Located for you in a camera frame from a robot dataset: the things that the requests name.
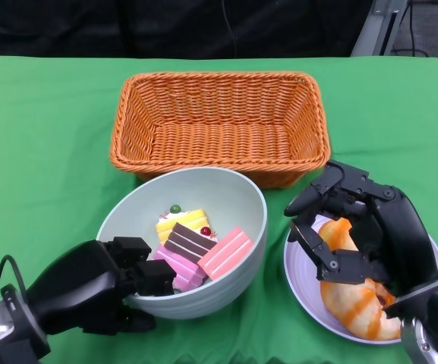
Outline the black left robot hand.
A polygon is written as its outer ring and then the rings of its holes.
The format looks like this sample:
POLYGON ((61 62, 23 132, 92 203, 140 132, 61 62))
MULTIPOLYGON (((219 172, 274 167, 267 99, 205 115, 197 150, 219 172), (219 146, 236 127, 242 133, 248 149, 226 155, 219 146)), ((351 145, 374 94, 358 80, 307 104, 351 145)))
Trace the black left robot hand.
POLYGON ((81 328, 90 334, 147 332, 153 315, 125 298, 168 296, 176 273, 165 260, 150 260, 140 237, 90 240, 57 258, 27 289, 31 311, 46 334, 81 328))

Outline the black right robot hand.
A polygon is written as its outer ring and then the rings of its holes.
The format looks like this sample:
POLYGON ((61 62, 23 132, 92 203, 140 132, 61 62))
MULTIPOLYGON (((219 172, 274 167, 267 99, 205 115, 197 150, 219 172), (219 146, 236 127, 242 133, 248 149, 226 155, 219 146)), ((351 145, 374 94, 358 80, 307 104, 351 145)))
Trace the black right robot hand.
POLYGON ((289 241, 300 244, 320 281, 362 284, 370 278, 401 297, 438 278, 432 243, 411 200, 365 170, 329 160, 284 214, 291 218, 289 241), (346 219, 357 249, 330 248, 313 228, 318 215, 346 219))

